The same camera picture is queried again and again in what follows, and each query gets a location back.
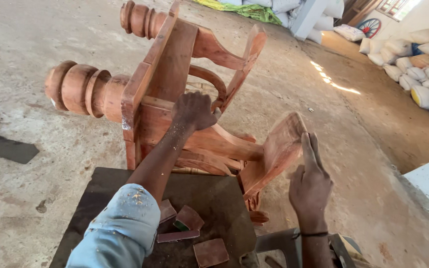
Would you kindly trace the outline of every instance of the person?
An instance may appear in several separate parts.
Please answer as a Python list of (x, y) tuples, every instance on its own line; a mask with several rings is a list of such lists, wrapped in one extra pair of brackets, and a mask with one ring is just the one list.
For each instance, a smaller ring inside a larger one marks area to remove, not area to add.
[[(182, 94), (172, 109), (164, 137), (135, 169), (126, 184), (93, 219), (66, 267), (141, 268), (150, 255), (160, 221), (158, 205), (170, 172), (188, 138), (217, 123), (221, 112), (210, 110), (211, 99), (199, 92)], [(315, 134), (302, 134), (305, 165), (291, 178), (289, 200), (302, 233), (304, 267), (330, 268), (324, 210), (332, 188), (319, 157)]]

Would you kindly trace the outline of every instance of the hand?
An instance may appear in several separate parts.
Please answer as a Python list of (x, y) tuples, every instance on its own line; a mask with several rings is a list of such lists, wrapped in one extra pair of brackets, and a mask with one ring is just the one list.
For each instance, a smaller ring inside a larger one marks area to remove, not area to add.
[(172, 108), (172, 120), (192, 130), (203, 130), (217, 123), (219, 108), (211, 113), (211, 98), (200, 92), (181, 94)]
[(326, 232), (324, 210), (334, 183), (320, 161), (315, 134), (302, 133), (302, 150), (305, 166), (299, 165), (291, 175), (289, 201), (297, 214), (302, 233)]

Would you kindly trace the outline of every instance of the wooden carving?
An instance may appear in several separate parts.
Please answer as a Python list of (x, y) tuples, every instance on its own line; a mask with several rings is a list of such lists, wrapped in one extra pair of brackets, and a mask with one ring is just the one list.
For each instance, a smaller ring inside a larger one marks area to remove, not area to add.
[[(213, 84), (218, 97), (212, 109), (218, 107), (223, 112), (267, 39), (263, 27), (255, 25), (244, 55), (239, 57), (225, 49), (210, 29), (178, 19), (178, 10), (177, 1), (168, 13), (133, 1), (123, 4), (122, 28), (128, 34), (154, 39), (132, 76), (112, 76), (107, 70), (65, 61), (46, 78), (46, 95), (56, 109), (96, 118), (105, 115), (122, 124), (128, 169), (135, 169), (163, 137), (171, 123), (172, 106), (184, 93), (188, 75)], [(191, 58), (201, 57), (236, 70), (228, 86), (214, 72), (191, 64)], [(250, 134), (231, 135), (216, 124), (196, 131), (188, 139), (176, 166), (217, 175), (237, 174), (248, 209), (257, 210), (258, 192), (300, 156), (304, 131), (300, 115), (292, 113), (259, 145)]]

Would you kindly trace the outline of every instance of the window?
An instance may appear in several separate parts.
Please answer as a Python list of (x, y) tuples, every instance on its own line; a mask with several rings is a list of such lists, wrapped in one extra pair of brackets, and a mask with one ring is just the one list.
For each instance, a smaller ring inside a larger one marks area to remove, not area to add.
[(377, 10), (396, 21), (401, 21), (421, 0), (383, 0)]

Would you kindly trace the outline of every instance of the left hand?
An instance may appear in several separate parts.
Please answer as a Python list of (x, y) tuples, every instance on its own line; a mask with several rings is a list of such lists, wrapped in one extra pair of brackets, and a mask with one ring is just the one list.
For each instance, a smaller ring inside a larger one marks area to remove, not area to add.
[(172, 108), (172, 121), (193, 130), (203, 130), (217, 123), (219, 108), (211, 113), (211, 98), (200, 92), (181, 94)]

